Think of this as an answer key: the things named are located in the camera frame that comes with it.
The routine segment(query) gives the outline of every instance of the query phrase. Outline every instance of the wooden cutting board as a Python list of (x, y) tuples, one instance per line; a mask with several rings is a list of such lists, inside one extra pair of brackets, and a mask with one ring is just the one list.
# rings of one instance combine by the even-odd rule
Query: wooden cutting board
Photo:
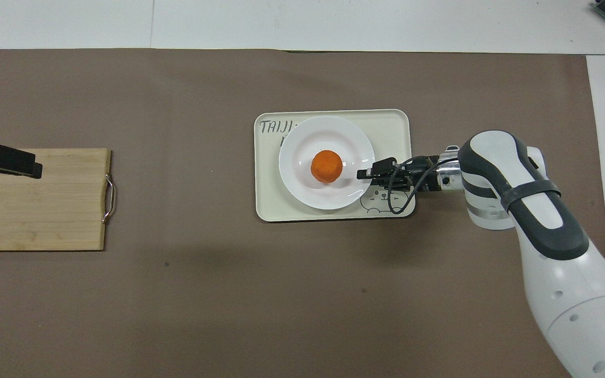
[(26, 149), (41, 179), (0, 174), (0, 250), (101, 250), (108, 149)]

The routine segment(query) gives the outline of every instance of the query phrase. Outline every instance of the black strap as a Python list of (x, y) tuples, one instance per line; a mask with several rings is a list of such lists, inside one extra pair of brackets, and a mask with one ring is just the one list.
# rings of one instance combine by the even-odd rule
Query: black strap
[(508, 211), (514, 201), (543, 192), (555, 192), (561, 197), (561, 192), (552, 181), (536, 180), (512, 187), (501, 193), (501, 206)]

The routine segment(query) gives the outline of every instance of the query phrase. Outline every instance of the orange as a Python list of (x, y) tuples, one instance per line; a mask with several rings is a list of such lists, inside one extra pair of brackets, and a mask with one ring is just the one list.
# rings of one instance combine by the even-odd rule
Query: orange
[(342, 173), (342, 159), (337, 153), (325, 149), (312, 159), (310, 170), (315, 179), (324, 184), (330, 184), (337, 180)]

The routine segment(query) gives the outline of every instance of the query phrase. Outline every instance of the cartoon face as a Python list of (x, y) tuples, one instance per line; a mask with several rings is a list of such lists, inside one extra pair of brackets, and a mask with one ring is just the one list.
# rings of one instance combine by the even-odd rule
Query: cartoon face
[[(407, 200), (408, 194), (406, 192), (391, 192), (391, 206), (393, 206), (394, 210), (401, 210)], [(368, 187), (368, 191), (361, 197), (361, 206), (366, 209), (368, 214), (388, 213), (390, 210), (387, 200), (387, 190), (379, 186)]]

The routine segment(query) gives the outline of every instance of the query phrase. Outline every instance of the round plate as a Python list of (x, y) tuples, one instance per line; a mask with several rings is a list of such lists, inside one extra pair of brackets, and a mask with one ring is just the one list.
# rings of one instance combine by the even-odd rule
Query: round plate
[[(331, 150), (342, 159), (342, 173), (330, 184), (317, 181), (310, 170), (312, 159), (322, 150)], [(295, 198), (314, 208), (333, 210), (358, 200), (370, 180), (356, 179), (375, 161), (372, 144), (363, 131), (350, 121), (321, 115), (301, 122), (289, 132), (279, 150), (279, 174)]]

